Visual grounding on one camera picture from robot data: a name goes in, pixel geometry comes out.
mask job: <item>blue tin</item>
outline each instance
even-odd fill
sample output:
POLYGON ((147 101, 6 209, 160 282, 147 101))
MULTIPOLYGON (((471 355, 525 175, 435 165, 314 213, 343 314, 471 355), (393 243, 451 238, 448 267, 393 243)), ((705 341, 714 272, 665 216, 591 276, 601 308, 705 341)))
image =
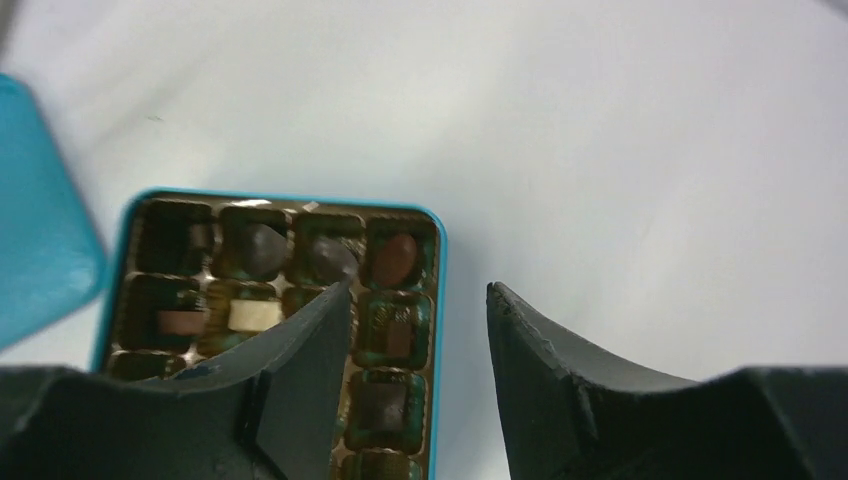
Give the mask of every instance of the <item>blue tin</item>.
POLYGON ((106 260, 35 99, 0 75, 0 348, 102 288, 106 260))
POLYGON ((346 371, 346 389, 385 382, 405 384, 409 392, 406 406, 410 413, 405 418, 411 420, 396 437, 371 435, 355 418, 353 392, 343 392, 333 451, 334 478, 354 480, 380 471, 392 472, 387 478, 400 478, 394 476, 397 469, 406 467, 398 465, 405 465, 404 459, 408 459, 408 476, 403 478, 434 479, 448 249, 439 218, 419 206, 170 188, 144 192, 123 215, 91 368, 137 379, 133 377, 136 372, 126 371, 120 363, 123 352, 137 350, 141 353, 136 356, 158 355, 155 361, 167 356, 170 360, 161 364, 168 366, 158 372, 167 376, 225 351, 243 340, 239 337, 243 334, 228 330, 224 321, 228 314, 225 305, 233 298, 278 299, 289 316, 326 286, 303 257, 304 245, 316 235, 337 239, 363 265, 352 289, 358 315, 353 362, 349 364, 355 367, 346 371), (230 240, 234 233, 230 232, 246 223, 267 224, 286 237, 291 253, 276 277, 251 278, 239 269, 233 256, 235 243, 230 240), (206 253, 185 260, 187 251, 180 242, 185 242, 185 231, 192 225, 209 225, 211 243, 206 253), (370 277, 369 262, 395 234, 416 240, 415 273, 397 286, 382 288, 370 277), (152 309, 161 307, 162 302, 187 302, 174 308, 188 305, 205 311, 204 332, 190 344, 149 343, 153 340, 143 333, 149 329, 136 324, 154 322, 152 309), (409 350, 389 354, 385 330, 389 327, 384 317, 386 312, 397 315, 398 311, 405 312, 403 321, 410 324, 405 329, 411 335, 405 344, 409 350))

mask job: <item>gold plastic tray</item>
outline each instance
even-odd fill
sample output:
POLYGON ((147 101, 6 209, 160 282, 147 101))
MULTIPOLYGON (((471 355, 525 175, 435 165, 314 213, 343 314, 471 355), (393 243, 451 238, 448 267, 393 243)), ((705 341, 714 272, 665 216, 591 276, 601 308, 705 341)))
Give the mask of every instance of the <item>gold plastic tray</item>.
POLYGON ((109 345, 100 369, 125 380, 168 377, 232 348, 247 337, 227 327, 229 302, 243 298, 278 300, 286 318, 327 285, 313 271, 309 245, 318 236, 338 240, 360 261, 351 286, 351 350, 345 365, 337 434, 332 450, 333 479, 419 480, 430 473, 433 374, 441 245, 438 222, 414 208, 370 206, 280 198, 240 198, 158 192, 130 212, 126 254, 106 320, 109 345), (187 231, 209 225, 213 242, 206 252, 191 252, 187 231), (284 233, 285 266, 274 278, 251 278, 239 267, 239 228, 264 223, 284 233), (379 288, 370 278, 375 252, 398 233, 415 238, 413 274, 396 289, 379 288), (155 333, 158 310, 203 311, 205 330, 187 339, 155 333), (409 354, 387 355, 389 310, 403 308, 409 354), (357 391, 367 383, 407 387, 403 429, 374 432, 358 425, 357 391))

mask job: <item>dark chocolate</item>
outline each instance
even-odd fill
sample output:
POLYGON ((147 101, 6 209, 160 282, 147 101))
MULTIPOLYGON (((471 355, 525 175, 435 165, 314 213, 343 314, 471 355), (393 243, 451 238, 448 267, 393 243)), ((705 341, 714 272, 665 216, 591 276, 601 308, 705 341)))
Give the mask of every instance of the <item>dark chocolate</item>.
POLYGON ((167 373, 168 363, 172 358, 170 355, 154 353, 122 353, 115 358, 110 374, 131 382, 161 377, 167 373))
POLYGON ((245 227, 239 247, 241 267, 253 277, 267 277, 279 272, 288 250, 286 237, 261 223, 245 227))
POLYGON ((318 237, 309 253, 315 273, 327 283, 355 277, 359 271, 359 262, 356 261, 356 257, 336 240, 318 237))
POLYGON ((171 357, 171 361, 168 362, 168 365, 165 367, 165 377, 170 377, 171 375, 176 375, 181 370, 186 368, 188 365, 186 361, 182 357, 171 357))
POLYGON ((355 408, 360 426, 374 432, 400 432, 408 389, 402 383, 362 383, 355 408))
POLYGON ((371 278, 381 287, 395 287, 412 273, 417 257, 418 244, 412 235, 395 235, 374 256, 371 278))

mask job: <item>white table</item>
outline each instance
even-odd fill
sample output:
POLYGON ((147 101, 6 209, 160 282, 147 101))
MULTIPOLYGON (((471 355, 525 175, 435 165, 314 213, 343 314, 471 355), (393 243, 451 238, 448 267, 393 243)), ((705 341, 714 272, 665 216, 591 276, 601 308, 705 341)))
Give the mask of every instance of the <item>white table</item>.
MULTIPOLYGON (((848 363, 848 19, 814 0, 24 0, 15 18, 0 70, 39 95, 110 250, 154 185, 441 216, 440 479, 508 478, 491 280, 677 375, 848 363)), ((0 361, 86 366, 101 303, 0 361)))

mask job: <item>blue tin lid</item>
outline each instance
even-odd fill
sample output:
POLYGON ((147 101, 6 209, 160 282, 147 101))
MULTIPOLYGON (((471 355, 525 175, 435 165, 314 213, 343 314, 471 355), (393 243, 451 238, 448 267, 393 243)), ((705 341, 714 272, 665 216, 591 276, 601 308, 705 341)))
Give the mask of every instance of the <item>blue tin lid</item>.
POLYGON ((105 266, 33 97, 0 75, 0 348, 88 303, 105 266))

